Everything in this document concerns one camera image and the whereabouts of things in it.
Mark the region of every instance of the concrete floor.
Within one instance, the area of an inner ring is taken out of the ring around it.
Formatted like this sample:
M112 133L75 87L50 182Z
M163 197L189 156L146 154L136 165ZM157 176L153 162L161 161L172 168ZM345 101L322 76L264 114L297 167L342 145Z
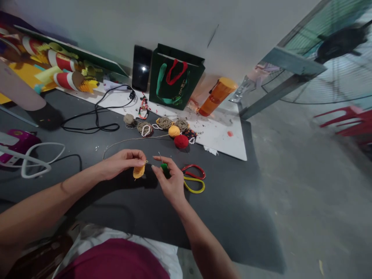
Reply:
M251 92L253 103L264 93ZM263 177L262 203L271 212L286 262L284 274L237 264L242 278L370 278L372 162L350 138L312 117L347 103L279 101L248 121ZM201 278L179 249L184 278ZM324 276L319 267L323 266Z

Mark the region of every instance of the yellow scissors handle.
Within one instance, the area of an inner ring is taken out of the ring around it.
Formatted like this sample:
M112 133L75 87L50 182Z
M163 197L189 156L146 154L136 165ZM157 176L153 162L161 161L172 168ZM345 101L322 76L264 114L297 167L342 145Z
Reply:
M183 178L184 178L185 180L190 180L190 181L197 181L197 182L200 182L200 183L203 185L203 187L202 187L200 190L195 191L195 190L192 190L192 189L191 189L191 188L186 184L186 181L184 181L183 184L185 185L186 189L189 190L191 193L193 193L193 194L200 194L200 193L202 193L202 192L204 191L204 189L205 189L205 184L204 184L204 181L203 181L203 180L200 180L200 179L197 179L197 178L193 178L193 177L186 177L186 176L184 176Z

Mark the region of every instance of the green ribbon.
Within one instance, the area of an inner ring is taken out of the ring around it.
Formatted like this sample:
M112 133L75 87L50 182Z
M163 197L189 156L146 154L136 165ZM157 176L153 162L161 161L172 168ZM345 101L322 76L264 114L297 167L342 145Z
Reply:
M181 96L177 96L174 100L169 99L169 98L162 98L162 97L159 96L160 85L163 81L166 70L167 70L167 64L163 63L162 66L160 67L160 70L159 70L158 83L157 83L157 86L156 86L156 96L167 105L179 105L179 104L182 103L181 98L183 97L184 93ZM186 88L186 85L188 84L189 76L190 76L190 71L187 71L187 78L186 78L184 89Z

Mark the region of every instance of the table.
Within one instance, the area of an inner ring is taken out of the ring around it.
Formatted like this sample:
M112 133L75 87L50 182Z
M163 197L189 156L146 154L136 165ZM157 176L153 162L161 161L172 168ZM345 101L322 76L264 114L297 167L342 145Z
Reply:
M60 110L65 118L93 109L93 105L58 90L45 95L48 103ZM18 106L10 108L18 115L28 115ZM155 123L150 113L147 119ZM115 112L100 114L100 123L118 122L116 132L99 131L95 134L70 133L62 129L45 131L0 112L1 131L23 129L37 131L43 142L60 142L66 145L62 157L52 164L52 170L36 179L23 179L20 170L0 170L0 204L2 201L19 202L43 189L57 184L83 169L102 160L103 151L111 144L130 138L139 138L139 132L125 128L122 116ZM91 127L94 116L89 115L69 122L69 126ZM149 164L156 164L152 156L158 152L172 157L179 167L198 164L207 175L206 189L202 194L189 192L186 197L191 206L220 241L235 262L253 265L283 273L284 259L276 236L273 221L262 202L261 176L255 156L249 122L242 121L248 161L244 162L225 154L214 156L201 145L190 146L188 153L175 148L169 137L127 141L112 147L106 157L121 149L141 149ZM155 131L154 136L163 135ZM47 161L57 153L55 147L39 149L38 158ZM68 220L77 218L85 222L107 226L150 239L189 248L185 230L170 203L163 196L150 165L146 167L146 180L134 182L131 172L99 183L83 196L67 213Z

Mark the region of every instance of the white cloth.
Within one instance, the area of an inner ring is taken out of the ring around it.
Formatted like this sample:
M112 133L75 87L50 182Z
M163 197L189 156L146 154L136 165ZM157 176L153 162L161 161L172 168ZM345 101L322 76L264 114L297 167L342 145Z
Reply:
M171 279L182 279L183 274L177 257L177 246L92 224L82 229L54 272L53 278L81 254L111 238L124 238L146 247L159 260Z

